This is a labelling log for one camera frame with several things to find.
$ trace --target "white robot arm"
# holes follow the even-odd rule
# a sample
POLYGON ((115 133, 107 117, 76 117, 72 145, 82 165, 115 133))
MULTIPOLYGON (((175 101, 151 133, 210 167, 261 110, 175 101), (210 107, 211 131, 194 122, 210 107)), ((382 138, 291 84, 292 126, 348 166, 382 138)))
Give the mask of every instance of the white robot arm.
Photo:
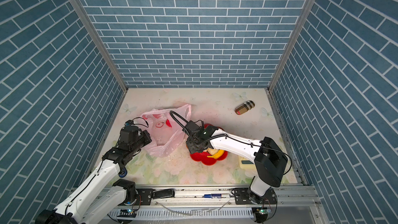
MULTIPOLYGON (((204 128, 203 122, 202 126, 198 126, 173 111, 170 115, 188 135, 186 143, 190 153, 202 152, 210 147, 235 153, 256 165, 258 176, 248 189, 248 197, 253 203, 264 201, 264 195, 271 186, 280 186, 287 157, 271 138, 247 139, 211 125, 204 128), (176 116, 185 121, 186 125, 177 120, 176 116)), ((129 125, 121 129, 117 145, 105 153, 100 165, 52 211, 42 211, 35 224, 97 224, 117 205, 134 204, 138 200, 135 183, 124 179, 115 182, 107 195, 95 204, 92 205, 92 202, 112 178, 125 170, 132 157, 150 142, 149 133, 130 121, 129 125)))

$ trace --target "metal bracket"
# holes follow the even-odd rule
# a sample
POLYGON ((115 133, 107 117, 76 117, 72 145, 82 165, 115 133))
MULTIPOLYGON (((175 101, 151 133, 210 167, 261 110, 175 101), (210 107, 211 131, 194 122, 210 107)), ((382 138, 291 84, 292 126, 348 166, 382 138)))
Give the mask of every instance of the metal bracket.
MULTIPOLYGON (((233 195, 235 197, 235 204, 236 205, 247 205, 252 204, 251 200, 249 199, 248 188, 234 188, 232 189, 233 195)), ((260 204, 276 204, 276 194, 273 188, 269 188, 265 195, 264 199, 267 201, 260 202, 260 204)))
POLYGON ((148 206, 152 201, 153 189, 137 189, 138 195, 141 196, 141 206, 148 206))

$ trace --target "banana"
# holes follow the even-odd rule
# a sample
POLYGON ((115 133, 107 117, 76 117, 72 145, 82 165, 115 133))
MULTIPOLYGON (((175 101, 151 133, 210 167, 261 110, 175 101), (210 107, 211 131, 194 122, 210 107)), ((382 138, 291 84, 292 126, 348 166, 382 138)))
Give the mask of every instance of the banana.
POLYGON ((216 154, 214 154, 213 156, 207 156, 207 157, 212 157, 214 159, 217 159, 219 157, 221 157, 224 154, 224 150, 219 150, 216 154))

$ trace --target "table surface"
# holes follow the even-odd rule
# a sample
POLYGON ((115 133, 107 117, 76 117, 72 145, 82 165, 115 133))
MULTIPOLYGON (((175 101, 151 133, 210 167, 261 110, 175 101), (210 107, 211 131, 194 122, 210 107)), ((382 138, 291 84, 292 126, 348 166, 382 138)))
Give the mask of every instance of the table surface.
MULTIPOLYGON (((129 89, 117 114, 115 122, 102 147, 96 162, 116 145, 120 129, 124 123, 152 109, 178 108, 191 104, 191 120, 202 119, 222 127, 231 134, 262 140, 272 138, 282 151, 286 152, 276 121, 273 117, 264 89, 129 89), (248 112, 237 115, 234 112, 239 104, 252 100, 256 105, 248 112)), ((127 165, 125 179, 138 185, 214 185, 248 184, 257 175, 255 169, 241 169, 237 155, 228 153, 223 161, 212 166, 195 162, 189 156, 184 139, 166 157, 150 156, 142 150, 127 165)), ((293 171, 283 176, 282 183, 297 183, 293 171)))

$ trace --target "brick wall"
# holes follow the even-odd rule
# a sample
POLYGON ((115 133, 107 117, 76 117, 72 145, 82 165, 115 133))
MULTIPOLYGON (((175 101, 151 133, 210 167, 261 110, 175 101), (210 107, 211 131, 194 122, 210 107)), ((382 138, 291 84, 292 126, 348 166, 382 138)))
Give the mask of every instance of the brick wall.
POLYGON ((121 90, 67 0, 0 0, 0 223, 77 186, 121 90))
POLYGON ((316 0, 275 88, 331 223, 398 223, 398 0, 316 0))
POLYGON ((129 87, 267 87, 305 0, 81 0, 129 87))

